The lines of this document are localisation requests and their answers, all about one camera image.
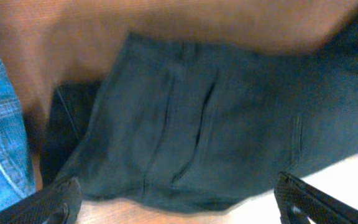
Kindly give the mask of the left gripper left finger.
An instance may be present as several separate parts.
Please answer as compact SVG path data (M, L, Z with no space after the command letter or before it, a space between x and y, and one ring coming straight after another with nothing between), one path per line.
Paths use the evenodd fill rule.
M48 187L0 212L1 224L75 224L82 202L76 177Z

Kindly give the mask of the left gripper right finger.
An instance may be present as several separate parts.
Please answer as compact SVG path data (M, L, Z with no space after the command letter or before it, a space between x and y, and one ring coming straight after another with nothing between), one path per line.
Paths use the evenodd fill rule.
M358 224L358 210L287 172L273 192L282 224Z

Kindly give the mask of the black trousers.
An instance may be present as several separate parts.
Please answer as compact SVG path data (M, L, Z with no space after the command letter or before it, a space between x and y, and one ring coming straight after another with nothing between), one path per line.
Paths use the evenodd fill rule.
M129 34L101 82L59 86L44 185L220 212L358 153L358 15L322 50L268 56Z

